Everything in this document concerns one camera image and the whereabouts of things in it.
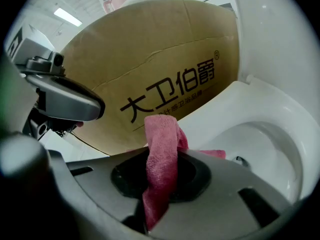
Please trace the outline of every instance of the ceiling light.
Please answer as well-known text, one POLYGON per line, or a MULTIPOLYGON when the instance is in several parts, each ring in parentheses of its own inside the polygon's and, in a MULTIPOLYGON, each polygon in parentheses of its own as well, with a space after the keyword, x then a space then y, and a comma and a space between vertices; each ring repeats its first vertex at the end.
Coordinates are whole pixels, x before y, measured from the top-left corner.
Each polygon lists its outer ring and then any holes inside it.
POLYGON ((66 20, 67 22, 72 23, 73 25, 76 25, 77 27, 82 24, 80 20, 73 17, 70 13, 67 13, 64 9, 58 8, 53 14, 66 20))

